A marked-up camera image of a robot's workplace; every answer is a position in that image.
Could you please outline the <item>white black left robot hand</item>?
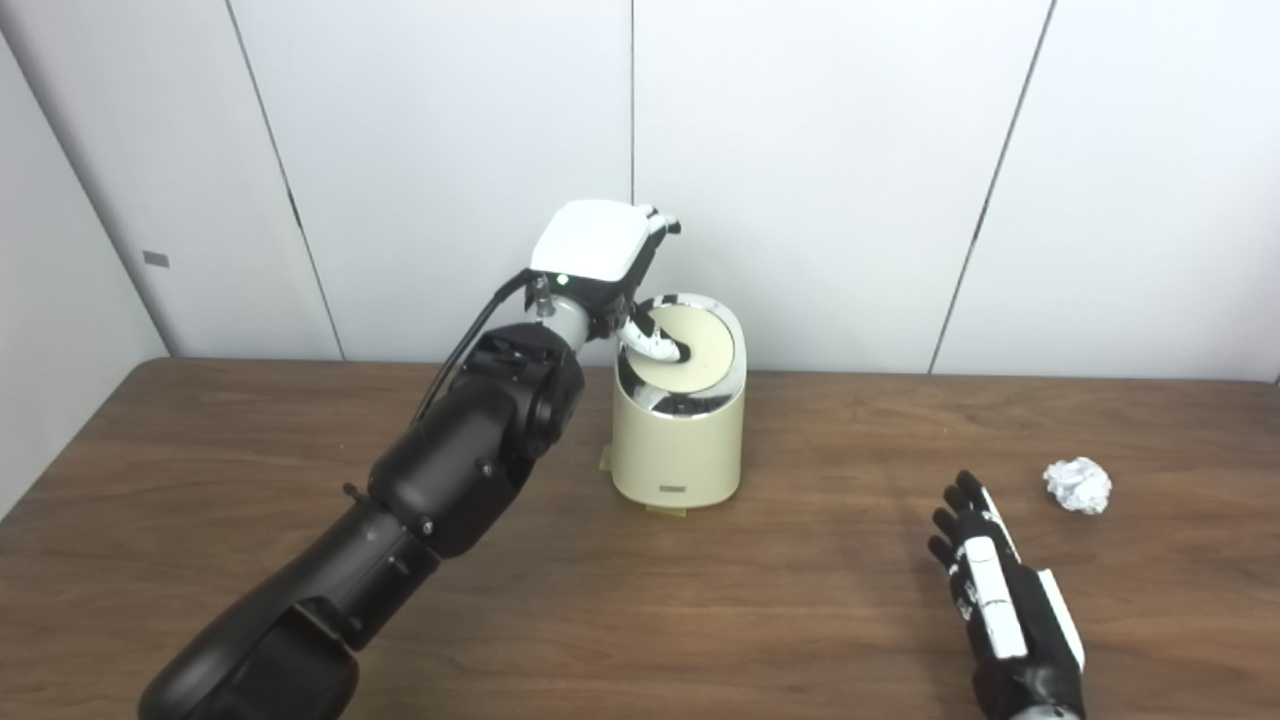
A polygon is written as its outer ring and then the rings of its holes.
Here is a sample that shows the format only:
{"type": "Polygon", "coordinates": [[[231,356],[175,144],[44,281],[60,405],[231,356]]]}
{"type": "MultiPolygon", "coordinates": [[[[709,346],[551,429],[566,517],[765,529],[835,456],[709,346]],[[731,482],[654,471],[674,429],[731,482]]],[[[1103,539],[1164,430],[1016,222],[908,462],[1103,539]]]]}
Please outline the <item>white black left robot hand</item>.
{"type": "Polygon", "coordinates": [[[652,205],[599,199],[566,204],[535,243],[525,272],[527,322],[554,332],[573,354],[614,338],[657,363],[686,363],[691,348],[635,300],[664,240],[681,232],[676,217],[652,205]]]}

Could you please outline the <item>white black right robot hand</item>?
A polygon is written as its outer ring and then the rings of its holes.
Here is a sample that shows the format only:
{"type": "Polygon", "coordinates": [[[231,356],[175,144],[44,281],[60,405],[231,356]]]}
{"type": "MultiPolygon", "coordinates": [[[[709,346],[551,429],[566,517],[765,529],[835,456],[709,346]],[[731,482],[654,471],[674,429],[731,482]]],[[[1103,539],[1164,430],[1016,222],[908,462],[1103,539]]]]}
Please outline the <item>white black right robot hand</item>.
{"type": "Polygon", "coordinates": [[[993,497],[961,470],[927,548],[947,575],[987,719],[1084,719],[1085,650],[1053,573],[1021,561],[993,497]]]}

